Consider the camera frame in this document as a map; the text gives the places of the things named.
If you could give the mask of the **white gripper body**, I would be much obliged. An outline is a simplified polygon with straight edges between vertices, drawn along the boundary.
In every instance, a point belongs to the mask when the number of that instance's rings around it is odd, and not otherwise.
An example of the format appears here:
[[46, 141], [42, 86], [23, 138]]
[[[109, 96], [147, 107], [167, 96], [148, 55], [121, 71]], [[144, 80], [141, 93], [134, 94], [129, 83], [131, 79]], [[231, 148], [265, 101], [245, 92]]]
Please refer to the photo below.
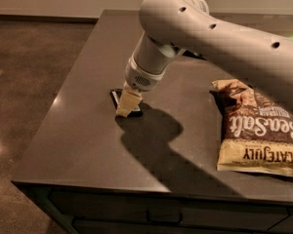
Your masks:
[[130, 57], [125, 68], [126, 83], [133, 89], [148, 92], [162, 80], [164, 72], [161, 74], [151, 74], [142, 70], [133, 57]]

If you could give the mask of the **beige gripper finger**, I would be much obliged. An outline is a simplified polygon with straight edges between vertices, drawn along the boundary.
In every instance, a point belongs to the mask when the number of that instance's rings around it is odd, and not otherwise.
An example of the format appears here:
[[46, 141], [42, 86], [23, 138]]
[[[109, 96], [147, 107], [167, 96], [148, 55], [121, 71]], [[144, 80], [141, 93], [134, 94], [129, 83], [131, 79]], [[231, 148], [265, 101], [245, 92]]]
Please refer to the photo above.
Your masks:
[[128, 117], [129, 114], [139, 105], [142, 99], [142, 92], [139, 89], [130, 87], [128, 83], [125, 82], [116, 108], [116, 115]]

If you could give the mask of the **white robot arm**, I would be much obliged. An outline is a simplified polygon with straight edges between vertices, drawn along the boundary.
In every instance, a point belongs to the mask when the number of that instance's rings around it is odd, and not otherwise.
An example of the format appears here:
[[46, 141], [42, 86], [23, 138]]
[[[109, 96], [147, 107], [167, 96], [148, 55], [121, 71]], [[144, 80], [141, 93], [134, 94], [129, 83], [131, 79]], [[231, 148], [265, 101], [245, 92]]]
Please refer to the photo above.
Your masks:
[[293, 112], [293, 40], [215, 19], [204, 0], [144, 0], [144, 30], [125, 71], [116, 114], [128, 116], [185, 51], [201, 54]]

